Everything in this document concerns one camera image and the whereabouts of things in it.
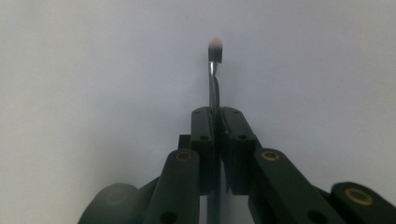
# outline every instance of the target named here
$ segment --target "brush bristles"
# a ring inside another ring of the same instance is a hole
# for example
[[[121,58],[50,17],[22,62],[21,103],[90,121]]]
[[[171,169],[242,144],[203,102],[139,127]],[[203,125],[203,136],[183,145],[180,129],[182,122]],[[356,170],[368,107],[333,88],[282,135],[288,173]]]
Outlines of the brush bristles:
[[[209,61],[213,63],[221,63],[222,61],[222,44],[218,37],[214,37],[209,42]]]

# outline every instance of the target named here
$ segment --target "white wall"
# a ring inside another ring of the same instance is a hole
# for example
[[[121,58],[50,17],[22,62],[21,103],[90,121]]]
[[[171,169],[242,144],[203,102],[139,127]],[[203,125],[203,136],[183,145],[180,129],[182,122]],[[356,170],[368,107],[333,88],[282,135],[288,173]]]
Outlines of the white wall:
[[[188,2],[0,3],[1,223],[77,223],[103,187],[159,175],[208,105],[214,35],[221,104],[266,147],[396,204],[394,1]],[[244,198],[223,211],[252,223]]]

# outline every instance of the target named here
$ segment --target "gray background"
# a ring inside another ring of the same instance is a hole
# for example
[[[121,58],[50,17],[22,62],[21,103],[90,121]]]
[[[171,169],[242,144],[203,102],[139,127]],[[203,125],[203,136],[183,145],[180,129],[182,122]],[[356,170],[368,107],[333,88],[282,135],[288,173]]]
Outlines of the gray background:
[[[354,181],[396,204],[394,1],[1,1],[1,223],[77,223],[103,187],[161,173],[221,104],[314,185]],[[224,223],[252,223],[244,197]]]

